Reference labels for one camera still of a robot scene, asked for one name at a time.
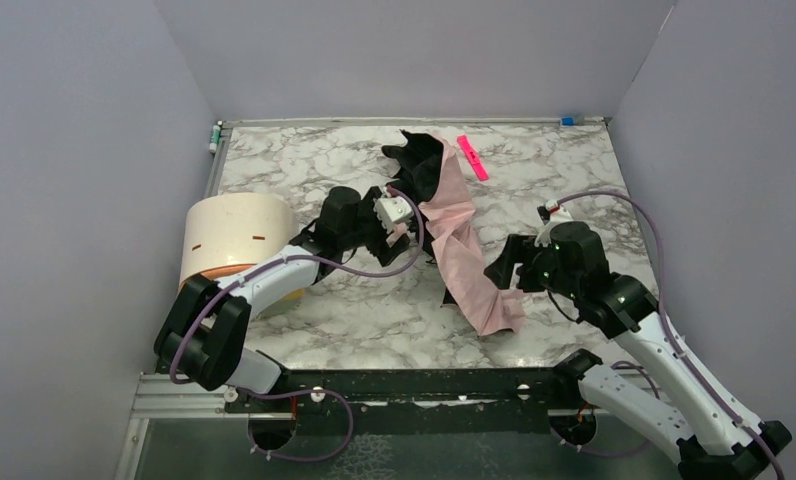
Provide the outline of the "pink folding umbrella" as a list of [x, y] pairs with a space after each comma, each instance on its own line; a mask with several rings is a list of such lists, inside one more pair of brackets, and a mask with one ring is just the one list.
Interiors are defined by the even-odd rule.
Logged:
[[476, 213], [456, 149], [428, 133], [402, 129], [403, 145], [385, 145], [384, 156], [398, 162], [390, 186], [418, 206], [425, 239], [445, 285], [442, 304], [457, 308], [480, 336], [517, 332], [525, 312], [522, 294], [496, 286], [484, 270], [486, 262], [477, 232]]

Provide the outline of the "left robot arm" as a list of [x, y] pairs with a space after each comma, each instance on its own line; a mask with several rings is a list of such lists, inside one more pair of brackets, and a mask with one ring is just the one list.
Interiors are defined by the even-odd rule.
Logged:
[[246, 349], [250, 320], [335, 270], [363, 276], [343, 261], [361, 248], [390, 265], [407, 250], [408, 234], [389, 237], [404, 225], [424, 242], [418, 206], [390, 185], [365, 195], [350, 187], [332, 188], [319, 215], [277, 254], [240, 273], [211, 280], [189, 277], [178, 293], [154, 342], [159, 360], [177, 385], [194, 383], [207, 391], [223, 386], [254, 395], [272, 391], [284, 366], [265, 353]]

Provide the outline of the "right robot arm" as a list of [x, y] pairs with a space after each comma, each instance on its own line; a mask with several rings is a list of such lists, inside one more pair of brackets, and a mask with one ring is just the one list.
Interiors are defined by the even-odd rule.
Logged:
[[580, 349], [554, 370], [565, 388], [637, 431], [684, 479], [754, 479], [773, 466], [792, 435], [746, 408], [688, 348], [636, 278], [611, 271], [599, 234], [580, 221], [553, 226], [540, 241], [507, 238], [485, 275], [503, 289], [551, 292], [572, 300], [579, 322], [630, 354], [669, 400], [633, 386]]

